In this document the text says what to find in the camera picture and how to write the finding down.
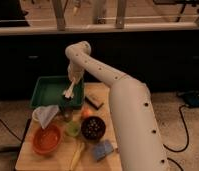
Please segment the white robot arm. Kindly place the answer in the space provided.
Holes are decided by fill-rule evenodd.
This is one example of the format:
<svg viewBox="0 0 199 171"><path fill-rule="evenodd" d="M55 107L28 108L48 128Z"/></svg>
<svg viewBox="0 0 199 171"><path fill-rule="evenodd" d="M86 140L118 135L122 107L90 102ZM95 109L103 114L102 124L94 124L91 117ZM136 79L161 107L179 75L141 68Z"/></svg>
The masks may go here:
<svg viewBox="0 0 199 171"><path fill-rule="evenodd" d="M68 76L80 80L84 71L110 88L109 109L123 171L170 171L145 83L90 56L87 41L69 45Z"/></svg>

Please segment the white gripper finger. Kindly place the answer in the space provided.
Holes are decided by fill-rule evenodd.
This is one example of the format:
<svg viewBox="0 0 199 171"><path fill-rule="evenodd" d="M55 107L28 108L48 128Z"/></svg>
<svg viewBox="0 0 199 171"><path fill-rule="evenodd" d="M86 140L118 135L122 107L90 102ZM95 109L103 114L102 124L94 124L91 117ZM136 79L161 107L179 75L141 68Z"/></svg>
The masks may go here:
<svg viewBox="0 0 199 171"><path fill-rule="evenodd" d="M75 81L72 81L70 87L67 90L66 98L71 98L72 97L74 85L75 85Z"/></svg>
<svg viewBox="0 0 199 171"><path fill-rule="evenodd" d="M69 86L68 89L66 89L63 92L63 95L65 98L70 98L72 96L72 92L73 92L73 87L74 87L74 83L71 83L71 85Z"/></svg>

